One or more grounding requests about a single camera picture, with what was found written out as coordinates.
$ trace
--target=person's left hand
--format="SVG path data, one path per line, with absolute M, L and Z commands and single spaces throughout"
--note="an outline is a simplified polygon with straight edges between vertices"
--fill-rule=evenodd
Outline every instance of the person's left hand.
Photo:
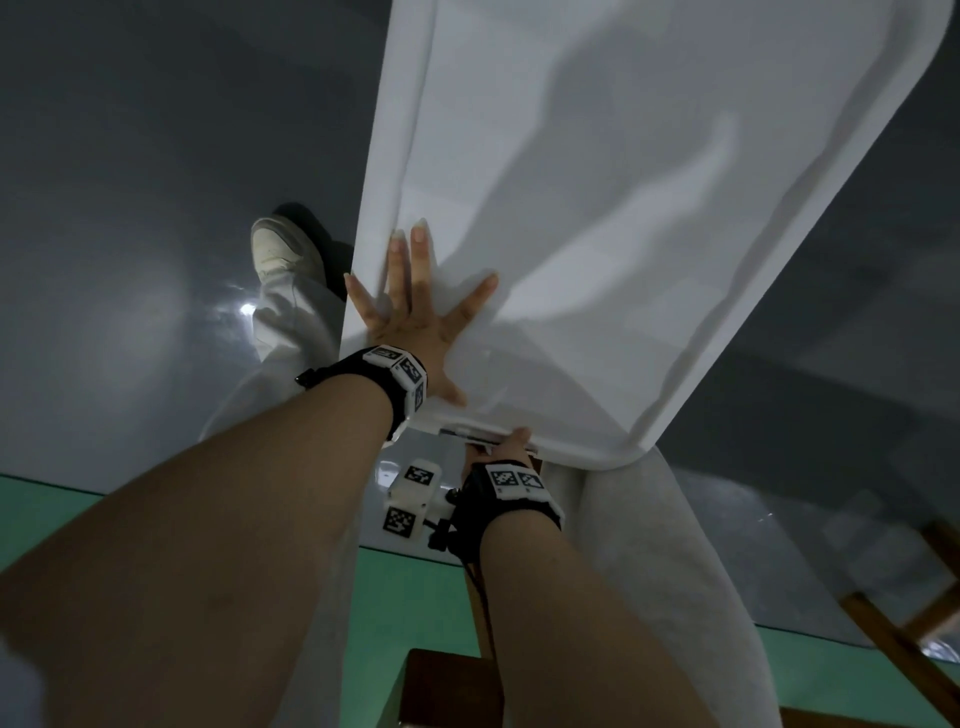
M 467 395 L 444 372 L 444 357 L 457 336 L 496 290 L 496 273 L 487 276 L 471 294 L 445 316 L 433 310 L 430 295 L 430 243 L 424 223 L 410 230 L 410 285 L 407 286 L 407 241 L 403 231 L 394 231 L 387 251 L 387 293 L 393 304 L 389 319 L 376 305 L 363 283 L 353 274 L 345 274 L 347 294 L 367 325 L 371 343 L 387 344 L 413 354 L 426 368 L 428 397 L 436 395 L 463 407 Z

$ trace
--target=gray floor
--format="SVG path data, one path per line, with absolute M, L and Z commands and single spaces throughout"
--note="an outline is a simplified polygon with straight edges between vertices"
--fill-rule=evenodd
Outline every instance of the gray floor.
M 254 363 L 251 221 L 296 200 L 352 238 L 388 12 L 0 9 L 0 472 L 108 492 L 196 439 Z M 862 643 L 836 596 L 902 620 L 948 582 L 910 526 L 960 522 L 958 77 L 954 22 L 661 440 L 762 624 Z M 392 548 L 378 480 L 398 460 L 456 471 L 424 437 L 372 474 L 368 545 Z

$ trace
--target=white sneaker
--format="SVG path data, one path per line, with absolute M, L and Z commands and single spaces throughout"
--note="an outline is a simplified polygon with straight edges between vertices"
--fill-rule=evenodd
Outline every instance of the white sneaker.
M 262 283 L 277 271 L 293 271 L 324 281 L 324 260 L 306 233 L 282 215 L 261 217 L 250 230 L 253 268 Z

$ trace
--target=person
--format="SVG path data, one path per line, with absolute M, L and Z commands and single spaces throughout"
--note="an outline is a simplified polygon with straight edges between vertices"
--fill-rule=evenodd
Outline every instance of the person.
M 279 375 L 332 363 L 336 337 L 321 321 L 337 306 L 320 283 L 322 257 L 299 226 L 265 218 L 252 246 L 263 284 L 254 314 L 263 365 L 231 398 L 240 405 L 222 408 L 200 443 L 0 574 L 0 674 L 17 686 L 4 693 L 5 725 L 264 726 L 293 724 L 297 715 L 303 725 L 336 723 L 328 707 L 298 713 L 287 693 L 298 681 L 339 691 L 339 665 L 311 681 L 301 668 L 315 667 L 316 654 L 303 653 L 314 632 L 329 632 L 331 614 L 344 616 L 343 599 L 318 604 L 331 593 L 348 603 L 337 582 L 350 579 L 343 562 L 356 549 L 361 495 L 396 425 L 396 402 L 363 374 L 336 374 L 300 392 Z M 383 316 L 360 281 L 345 276 L 372 345 L 409 352 L 425 370 L 428 396 L 465 405 L 444 358 L 496 275 L 451 311 L 435 311 L 420 224 L 409 246 L 404 233 L 391 237 L 387 281 L 392 309 Z M 311 287 L 323 294 L 320 304 L 311 303 Z M 319 342 L 312 351 L 302 343 L 311 337 Z M 271 398 L 282 401 L 239 416 Z M 490 458 L 529 465 L 529 437 L 515 430 Z M 479 534 L 514 725 L 779 724 L 756 630 L 661 460 L 589 475 L 544 468 L 558 490 L 571 477 L 597 477 L 579 495 L 579 547 L 534 510 L 499 515 Z M 637 500 L 638 478 L 652 501 Z M 610 529 L 612 541 L 601 538 Z M 651 566 L 649 552 L 661 548 L 666 557 Z M 624 569 L 627 585 L 621 579 L 615 588 Z M 342 651 L 331 651 L 339 663 Z

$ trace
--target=pants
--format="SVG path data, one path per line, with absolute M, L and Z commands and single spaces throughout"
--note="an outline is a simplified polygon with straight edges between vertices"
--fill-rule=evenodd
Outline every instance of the pants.
M 293 397 L 294 376 L 337 359 L 343 317 L 344 304 L 321 282 L 291 272 L 268 278 L 252 318 L 261 365 L 202 437 Z M 601 473 L 547 463 L 543 478 L 572 543 L 653 630 L 720 725 L 780 726 L 756 628 L 660 452 Z M 359 522 L 358 513 L 337 547 L 276 728 L 338 725 Z

